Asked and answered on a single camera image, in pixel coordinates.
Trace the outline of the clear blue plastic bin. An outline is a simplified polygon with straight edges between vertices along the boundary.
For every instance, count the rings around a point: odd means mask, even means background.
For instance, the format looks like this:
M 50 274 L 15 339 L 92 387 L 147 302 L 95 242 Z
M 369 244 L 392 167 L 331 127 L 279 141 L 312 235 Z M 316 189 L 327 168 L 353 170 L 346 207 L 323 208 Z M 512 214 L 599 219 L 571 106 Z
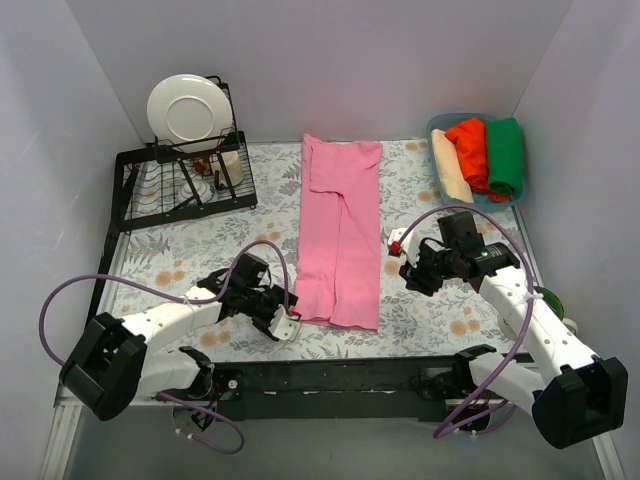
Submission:
M 429 120 L 426 133 L 436 185 L 445 203 L 496 212 L 526 198 L 523 137 L 514 118 L 441 114 Z

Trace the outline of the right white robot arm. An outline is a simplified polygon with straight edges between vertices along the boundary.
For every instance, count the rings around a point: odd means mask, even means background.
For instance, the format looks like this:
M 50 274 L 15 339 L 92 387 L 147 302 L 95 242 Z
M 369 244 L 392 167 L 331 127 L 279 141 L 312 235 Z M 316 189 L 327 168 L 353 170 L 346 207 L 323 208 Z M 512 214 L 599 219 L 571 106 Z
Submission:
M 558 318 L 536 292 L 531 266 L 513 240 L 485 242 L 474 221 L 479 209 L 452 210 L 437 221 L 437 249 L 407 227 L 392 231 L 388 252 L 404 257 L 400 276 L 408 290 L 432 296 L 445 281 L 460 279 L 498 312 L 516 339 L 507 355 L 488 345 L 456 354 L 452 383 L 467 398 L 434 435 L 468 427 L 459 416 L 486 391 L 529 414 L 557 449 L 620 428 L 628 386 L 624 365 L 599 356 Z

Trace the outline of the floral green-inside mug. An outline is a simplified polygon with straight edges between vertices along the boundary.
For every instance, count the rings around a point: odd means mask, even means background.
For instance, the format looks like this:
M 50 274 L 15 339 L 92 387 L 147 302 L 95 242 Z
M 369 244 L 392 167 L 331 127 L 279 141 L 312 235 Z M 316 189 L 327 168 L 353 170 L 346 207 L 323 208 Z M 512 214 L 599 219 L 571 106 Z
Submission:
M 578 326 L 575 321 L 565 316 L 564 306 L 559 299 L 559 297 L 553 293 L 551 290 L 542 287 L 536 286 L 536 292 L 542 296 L 544 302 L 549 306 L 549 308 L 555 313 L 555 315 L 562 321 L 562 323 L 571 331 L 573 335 L 578 334 Z M 501 333 L 509 340 L 515 341 L 517 339 L 517 332 L 514 332 L 506 321 L 499 317 L 498 318 L 498 327 Z

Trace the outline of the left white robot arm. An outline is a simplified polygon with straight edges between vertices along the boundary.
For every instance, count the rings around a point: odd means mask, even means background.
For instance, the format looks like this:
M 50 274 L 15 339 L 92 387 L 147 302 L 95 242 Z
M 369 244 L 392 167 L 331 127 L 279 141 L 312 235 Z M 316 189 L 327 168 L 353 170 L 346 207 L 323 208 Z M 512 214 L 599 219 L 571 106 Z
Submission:
M 103 421 L 119 415 L 137 397 L 166 392 L 199 401 L 214 389 L 214 363 L 191 346 L 168 354 L 180 338 L 237 315 L 274 341 L 291 341 L 300 330 L 298 298 L 288 286 L 264 282 L 262 259 L 245 253 L 233 269 L 199 280 L 185 296 L 137 314 L 91 319 L 62 366 L 61 384 Z

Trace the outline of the pink t shirt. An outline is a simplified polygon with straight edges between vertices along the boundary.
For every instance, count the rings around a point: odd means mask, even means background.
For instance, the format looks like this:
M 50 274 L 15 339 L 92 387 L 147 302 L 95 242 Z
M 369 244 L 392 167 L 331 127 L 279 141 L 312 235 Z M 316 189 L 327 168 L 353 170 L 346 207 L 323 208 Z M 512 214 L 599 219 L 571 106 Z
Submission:
M 303 137 L 295 281 L 303 321 L 378 329 L 382 153 L 379 142 Z

